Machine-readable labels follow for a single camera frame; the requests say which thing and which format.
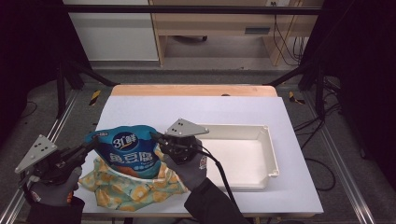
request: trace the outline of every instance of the gray floor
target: gray floor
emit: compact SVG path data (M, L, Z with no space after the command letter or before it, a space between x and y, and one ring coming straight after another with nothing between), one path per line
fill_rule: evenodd
M273 67L268 54L259 37L215 37L210 36L206 42L199 38L174 37L169 40L166 51L165 65L160 67L155 63L99 64L97 72L105 77L121 83L191 83L191 84L262 84L286 74L293 66L281 64ZM70 118L63 126L56 144L60 147L70 147L80 144L85 134L95 129L100 113L111 88L85 77L86 85L78 91L78 99L71 112ZM298 100L309 102L313 92L299 92L296 88L299 77L288 80L276 88L277 93L284 99L293 126L312 119L315 115L309 104L301 105L291 102L289 93L292 91ZM92 94L101 90L95 105L89 105ZM11 130L11 136L0 148L0 209L6 209L17 189L19 177L13 173L23 154L35 141L39 134L50 132L56 116L56 85L47 83L30 92L29 103L24 115L33 114L20 120ZM337 104L336 97L326 98L326 107ZM317 123L297 132L301 143L307 139L307 134L317 127ZM355 141L342 111L336 110L326 117L326 129L331 134L333 144L339 151L347 168L353 176L362 198L367 203L376 223L396 223L396 193L390 187L385 177L379 171L374 161L363 160L360 156L359 145ZM340 181L340 174L332 162L327 144L320 133L314 135L304 149L306 158L322 161L328 165L336 175L336 184L329 191L319 191L324 213L303 219L305 223L363 223L360 222L345 186ZM317 188L327 188L332 184L330 173L323 166L312 161L307 162ZM18 221L26 218L29 206L25 205L18 215ZM85 218L84 223L99 223L98 220Z

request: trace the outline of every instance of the white plastic tray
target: white plastic tray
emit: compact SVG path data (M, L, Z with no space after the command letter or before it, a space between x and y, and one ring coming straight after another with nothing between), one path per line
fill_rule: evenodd
M263 190L270 177L279 175L267 126L200 125L208 128L209 133L196 137L221 163L232 190ZM224 189L219 169L210 159L207 177Z

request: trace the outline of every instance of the white cabinet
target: white cabinet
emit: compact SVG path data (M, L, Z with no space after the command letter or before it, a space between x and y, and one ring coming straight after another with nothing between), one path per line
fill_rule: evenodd
M147 0L64 0L76 5L147 5ZM158 61L148 13L69 13L90 61Z

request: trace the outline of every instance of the black glove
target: black glove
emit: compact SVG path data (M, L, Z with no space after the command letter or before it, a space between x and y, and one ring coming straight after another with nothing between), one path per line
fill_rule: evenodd
M169 155L163 155L166 165L177 173L183 184L191 191L206 179L206 159L206 156L198 153L191 161L176 165Z
M67 206L69 193L78 189L78 179L81 176L81 167L76 167L69 178L62 185L47 186L43 183L34 183L30 188L32 199L37 203L51 206Z

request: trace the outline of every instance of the floor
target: floor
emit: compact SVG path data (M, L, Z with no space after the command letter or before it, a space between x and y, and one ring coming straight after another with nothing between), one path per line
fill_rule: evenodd
M105 66L97 63L95 70L120 83L260 85L287 74L295 67L284 62L272 66L261 39L254 36L209 36L206 42L197 37L175 36L169 40L165 57L163 66L158 63L134 63L131 69L129 63ZM296 63L289 55L285 54L285 58L288 63ZM69 120L59 136L56 136L58 146L77 145L81 136L95 129L101 108L111 92L111 88L90 77L83 78L86 86L79 93ZM294 77L276 88L296 128L316 117L312 109L315 88L300 92L296 86L299 78ZM339 84L331 77L328 81ZM88 106L96 90L101 90L101 95L95 106ZM319 123L316 121L296 131L308 169L318 188L324 213L300 220L304 223L396 223L394 189L389 186L374 161L361 158L359 144L342 115L342 108L337 105L335 93L325 90L324 95L325 106L330 109L325 125L317 133L315 130ZM27 104L24 118L14 127L11 137L0 149L0 179L7 180L0 189L1 211L7 208L17 190L19 178L13 173L16 163L39 134L50 132L57 113L54 82L34 89L28 98L32 103ZM312 138L309 137L311 133L315 133ZM28 210L29 206L25 204L16 223L24 223ZM83 223L111 223L111 219L86 217ZM262 219L262 223L267 223L267 217ZM274 217L271 223L277 223L277 219Z

